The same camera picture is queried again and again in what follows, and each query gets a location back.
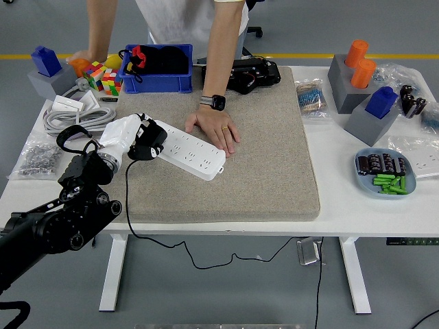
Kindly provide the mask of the person's left hand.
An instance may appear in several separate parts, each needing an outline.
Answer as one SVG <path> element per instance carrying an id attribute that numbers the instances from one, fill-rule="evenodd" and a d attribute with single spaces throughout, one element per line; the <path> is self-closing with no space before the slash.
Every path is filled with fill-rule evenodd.
<path id="1" fill-rule="evenodd" d="M 229 158 L 235 153 L 235 143 L 241 141 L 239 130 L 227 112 L 214 110 L 208 105 L 199 105 L 185 121 L 185 131 L 192 133 L 198 126 L 211 143 L 225 152 Z"/>

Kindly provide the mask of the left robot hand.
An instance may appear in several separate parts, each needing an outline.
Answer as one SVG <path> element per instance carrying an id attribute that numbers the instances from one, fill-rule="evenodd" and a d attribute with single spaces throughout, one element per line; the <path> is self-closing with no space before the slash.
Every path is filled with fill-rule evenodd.
<path id="1" fill-rule="evenodd" d="M 131 114 L 109 123 L 99 143 L 99 156 L 118 171 L 124 154 L 132 160 L 153 160 L 164 149 L 166 131 L 146 114 Z"/>

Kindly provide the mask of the person's right hand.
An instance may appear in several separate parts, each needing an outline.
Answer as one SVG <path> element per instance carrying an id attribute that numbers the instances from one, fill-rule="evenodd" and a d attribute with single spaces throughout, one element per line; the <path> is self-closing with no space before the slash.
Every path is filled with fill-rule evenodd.
<path id="1" fill-rule="evenodd" d="M 81 50 L 66 58 L 66 62 L 71 64 L 74 60 L 79 59 L 88 60 L 89 62 L 95 61 L 94 55 L 89 50 Z"/>

